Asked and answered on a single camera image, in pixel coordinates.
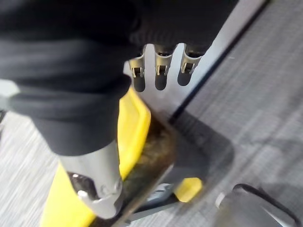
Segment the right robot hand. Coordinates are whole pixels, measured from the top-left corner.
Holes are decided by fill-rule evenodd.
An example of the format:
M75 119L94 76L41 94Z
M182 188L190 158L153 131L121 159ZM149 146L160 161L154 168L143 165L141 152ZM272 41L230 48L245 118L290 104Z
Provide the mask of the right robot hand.
M235 0L3 0L0 107L31 118L99 217L121 209L117 121L124 64L153 44L202 56Z

